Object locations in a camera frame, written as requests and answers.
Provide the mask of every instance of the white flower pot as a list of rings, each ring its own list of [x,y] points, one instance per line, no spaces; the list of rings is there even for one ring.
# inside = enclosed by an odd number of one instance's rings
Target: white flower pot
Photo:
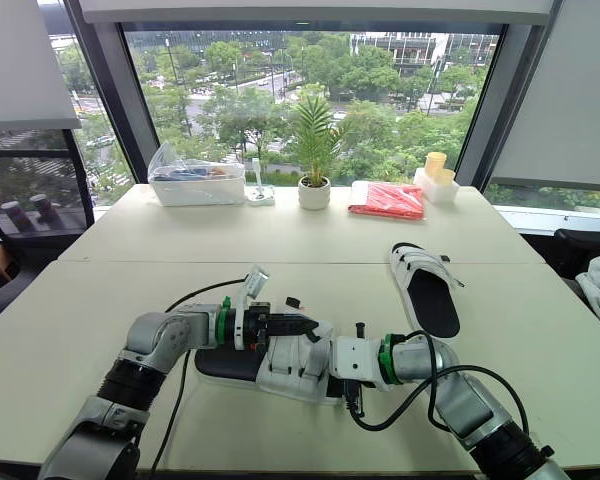
[[[302,177],[298,182],[298,200],[300,206],[307,210],[322,210],[329,205],[331,199],[331,182],[327,177],[323,177],[327,183],[322,187],[307,187],[302,181],[307,177]]]

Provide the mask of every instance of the red plastic bag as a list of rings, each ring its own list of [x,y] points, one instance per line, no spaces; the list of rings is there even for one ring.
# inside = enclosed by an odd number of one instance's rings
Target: red plastic bag
[[[349,211],[420,220],[424,217],[422,190],[415,185],[353,182]]]

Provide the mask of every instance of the yellow cup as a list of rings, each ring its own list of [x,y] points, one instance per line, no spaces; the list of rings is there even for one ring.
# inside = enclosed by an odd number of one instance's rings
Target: yellow cup
[[[424,164],[424,171],[430,178],[434,178],[438,170],[444,168],[444,162],[447,161],[447,154],[441,152],[429,152],[427,161]]]
[[[453,170],[449,170],[448,168],[443,168],[438,170],[433,177],[433,181],[436,185],[440,185],[442,187],[448,187],[453,183],[453,179],[456,177],[456,172]]]

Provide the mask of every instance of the palm plant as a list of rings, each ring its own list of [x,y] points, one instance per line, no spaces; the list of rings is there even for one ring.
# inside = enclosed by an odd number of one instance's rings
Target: palm plant
[[[307,168],[308,174],[303,183],[308,187],[322,187],[326,184],[331,163],[342,148],[346,133],[344,123],[333,127],[331,109],[320,96],[306,97],[296,107],[298,113],[293,125],[295,152]]]

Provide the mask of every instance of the potted plant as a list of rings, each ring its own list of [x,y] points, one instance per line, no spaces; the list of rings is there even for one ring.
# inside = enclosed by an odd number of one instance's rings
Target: potted plant
[[[300,206],[320,210],[329,205],[331,182],[329,167],[342,148],[344,126],[334,128],[329,104],[322,96],[308,96],[300,101],[293,124],[295,153],[307,174],[298,182]]]

